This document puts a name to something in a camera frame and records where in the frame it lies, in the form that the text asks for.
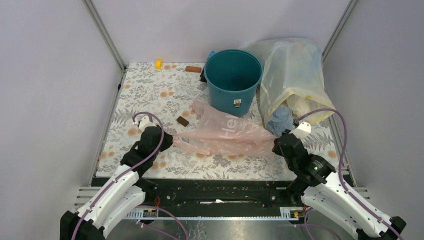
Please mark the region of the pink plastic trash bag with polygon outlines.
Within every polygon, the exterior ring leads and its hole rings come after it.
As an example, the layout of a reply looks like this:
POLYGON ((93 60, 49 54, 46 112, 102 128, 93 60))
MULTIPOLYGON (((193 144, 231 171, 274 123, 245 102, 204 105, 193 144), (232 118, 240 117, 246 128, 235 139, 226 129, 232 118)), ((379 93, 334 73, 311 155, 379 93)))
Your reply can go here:
POLYGON ((184 151, 202 155, 271 155, 275 135, 245 118, 219 111, 201 100, 193 101, 200 116, 192 132, 173 135, 173 144, 184 151))

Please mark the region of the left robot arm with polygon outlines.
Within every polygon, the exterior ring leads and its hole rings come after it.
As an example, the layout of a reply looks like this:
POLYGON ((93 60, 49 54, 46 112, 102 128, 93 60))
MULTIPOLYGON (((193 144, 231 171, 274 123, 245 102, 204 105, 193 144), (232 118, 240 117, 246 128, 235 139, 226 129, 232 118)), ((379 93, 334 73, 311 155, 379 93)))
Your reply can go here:
POLYGON ((173 136, 158 125, 144 128, 140 140, 123 155, 120 165, 102 188, 76 212, 60 219, 61 240, 104 240, 136 206, 155 200, 155 183, 143 178, 160 152, 170 148, 173 136))

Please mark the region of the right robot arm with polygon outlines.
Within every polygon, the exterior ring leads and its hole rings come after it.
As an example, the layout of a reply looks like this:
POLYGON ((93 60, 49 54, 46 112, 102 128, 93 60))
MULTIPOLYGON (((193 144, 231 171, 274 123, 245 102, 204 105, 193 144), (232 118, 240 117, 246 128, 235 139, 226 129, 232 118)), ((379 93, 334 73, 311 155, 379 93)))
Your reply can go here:
POLYGON ((287 187, 287 201, 304 204, 337 223, 356 240, 398 240, 406 227, 399 216, 389 216, 370 204, 339 176, 334 166, 308 153, 292 133, 274 140, 272 152, 285 159, 296 175, 287 187))

